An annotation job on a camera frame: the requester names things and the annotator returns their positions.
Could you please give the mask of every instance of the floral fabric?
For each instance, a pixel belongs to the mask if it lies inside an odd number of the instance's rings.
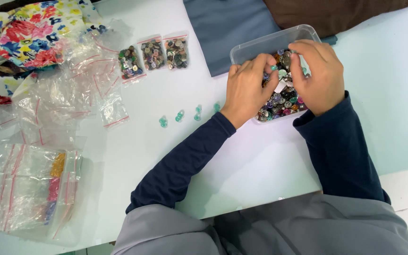
[[[60,63],[63,39],[104,28],[90,0],[54,0],[0,12],[0,56],[19,67],[8,72],[6,67],[12,65],[6,64],[0,71],[14,75]],[[22,78],[0,77],[0,101],[7,102],[6,97],[12,96]]]

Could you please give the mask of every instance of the left hand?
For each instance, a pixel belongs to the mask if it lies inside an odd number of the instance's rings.
[[[273,65],[276,65],[275,58],[261,53],[254,60],[232,65],[229,69],[226,102],[220,112],[235,129],[256,116],[278,86],[278,70],[272,71]],[[262,87],[264,72],[270,79],[267,86]]]

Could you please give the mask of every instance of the right hand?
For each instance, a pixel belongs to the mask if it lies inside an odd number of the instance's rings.
[[[291,55],[291,73],[294,88],[303,102],[319,116],[344,100],[344,67],[328,43],[298,40],[289,44],[309,65],[312,76],[306,78],[300,66],[300,56]]]

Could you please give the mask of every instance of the hand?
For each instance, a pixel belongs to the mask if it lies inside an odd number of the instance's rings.
[[[256,116],[272,96],[279,82],[278,70],[271,69],[275,64],[276,60],[272,55],[262,53],[252,61],[245,61],[243,65],[232,65],[229,69],[226,102],[220,112],[235,129]],[[270,79],[263,88],[264,72],[270,75]]]
[[[344,67],[328,43],[298,40],[289,48],[303,55],[310,67],[312,76],[305,78],[299,55],[291,55],[294,87],[314,115],[319,116],[344,100]]]

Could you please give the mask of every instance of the dark blue long-sleeve shirt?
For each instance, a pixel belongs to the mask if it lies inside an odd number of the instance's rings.
[[[307,111],[293,125],[306,140],[324,194],[391,203],[380,186],[348,91],[328,112],[315,117]],[[174,208],[185,198],[191,177],[234,133],[234,126],[221,113],[213,115],[144,176],[132,192],[126,213],[152,204]]]

